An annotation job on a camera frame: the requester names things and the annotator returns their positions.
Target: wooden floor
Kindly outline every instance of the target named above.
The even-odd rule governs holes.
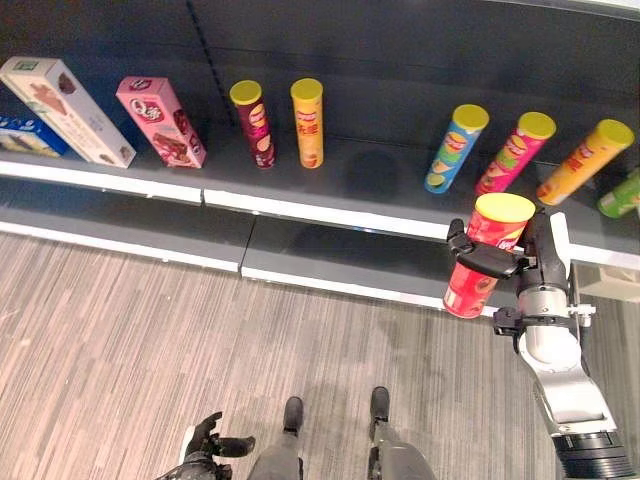
[[[553,479],[531,380],[487,323],[0,234],[0,477],[153,479],[223,410],[246,478],[303,397],[307,479],[364,479],[369,394],[439,479]],[[591,367],[636,464],[640,308],[599,302]]]

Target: store shelf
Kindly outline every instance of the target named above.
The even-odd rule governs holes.
[[[444,244],[259,217],[242,264],[244,277],[442,309],[453,267]],[[502,282],[483,314],[513,306]]]
[[[0,231],[238,272],[253,217],[0,179]]]
[[[204,202],[255,214],[442,241],[452,218],[473,209],[473,185],[488,159],[467,159],[449,192],[422,186],[433,152],[387,144],[327,138],[325,164],[307,170],[298,162],[292,133],[277,142],[276,165],[257,169],[239,132],[209,132],[209,157],[201,170],[165,168],[142,144],[127,170],[92,165],[74,154],[63,159],[0,152],[0,175],[61,182],[190,203]],[[553,166],[533,163],[510,191],[535,199],[535,187]],[[640,222],[629,214],[612,220],[595,202],[620,178],[597,177],[560,207],[567,215],[572,259],[640,270]]]
[[[327,139],[325,165],[306,170],[299,165],[294,140],[285,139],[278,145],[276,165],[260,171],[251,165],[240,136],[218,139],[213,161],[202,172],[205,203],[312,223],[444,240],[452,218],[469,218],[476,198],[473,185],[487,163],[487,159],[472,155],[450,191],[433,195],[422,186],[433,152]],[[530,165],[510,191],[535,199],[535,187],[553,168]],[[572,259],[640,270],[638,218],[604,217],[595,207],[596,198],[598,193],[591,183],[560,207],[548,209],[567,215]]]
[[[73,151],[62,158],[50,158],[0,150],[0,175],[198,205],[202,202],[198,181],[184,173],[174,175],[159,158],[153,158],[148,145],[144,148],[148,151],[136,155],[135,168],[130,169],[87,163]]]

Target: pink snack box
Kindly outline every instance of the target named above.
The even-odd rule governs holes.
[[[116,97],[168,167],[202,167],[207,152],[168,78],[126,77]]]

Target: white shelf edge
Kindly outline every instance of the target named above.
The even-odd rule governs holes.
[[[315,221],[331,225],[357,227],[365,232],[390,232],[410,236],[446,240],[449,225],[389,217],[375,213],[318,207],[304,203],[273,200],[270,198],[241,195],[222,190],[204,189],[204,201],[209,206],[223,206],[252,212]]]
[[[146,245],[118,242],[115,240],[106,240],[104,238],[90,237],[87,235],[79,235],[75,233],[62,232],[47,228],[33,227],[30,225],[23,225],[19,223],[0,222],[0,231],[18,235],[26,235],[30,237],[43,238],[46,240],[53,240],[57,242],[72,243],[85,247],[112,250],[120,253],[130,253],[143,257],[157,258],[162,260],[163,262],[186,263],[190,265],[198,265],[201,267],[215,268],[217,270],[224,270],[233,273],[238,273],[239,270],[239,264],[237,262],[217,260],[215,258],[191,255],[188,253],[181,253],[173,250],[165,250],[162,248],[149,247]]]
[[[363,297],[379,298],[382,300],[392,300],[395,302],[409,303],[423,307],[444,310],[441,298],[427,297],[424,295],[415,295],[412,293],[396,292],[393,290],[384,290],[381,288],[366,287],[353,283],[334,282],[330,280],[322,280],[319,278],[303,277],[300,275],[291,275],[287,273],[271,272],[250,267],[241,267],[240,274],[245,278],[256,280],[264,280],[267,282],[276,282],[290,285],[299,285],[302,287],[318,288],[320,290],[329,290],[333,292],[348,293],[351,295],[359,295]],[[497,311],[496,307],[484,307],[482,315],[486,317],[493,316]]]
[[[570,244],[571,260],[585,263],[597,263],[610,267],[627,268],[640,271],[640,255],[613,252],[604,248]]]
[[[390,232],[413,237],[446,240],[449,225],[422,222],[385,215],[337,208],[318,207],[302,203],[273,200],[269,198],[241,195],[221,190],[204,190],[205,204],[252,212],[254,215],[269,215],[315,221],[330,225],[357,227],[365,232]],[[612,267],[640,270],[640,255],[615,252],[585,245],[570,245],[571,260],[600,263]]]
[[[147,198],[157,197],[198,205],[201,203],[202,190],[199,188],[127,178],[107,173],[83,172],[62,167],[31,165],[0,159],[0,175],[93,187],[105,191],[133,193]]]

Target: snack box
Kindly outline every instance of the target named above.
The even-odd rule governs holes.
[[[116,97],[168,167],[202,167],[207,152],[168,78],[125,77]]]
[[[87,162],[127,168],[136,151],[57,58],[11,57],[2,80]]]
[[[49,157],[59,157],[69,148],[42,120],[14,117],[0,117],[0,147]]]

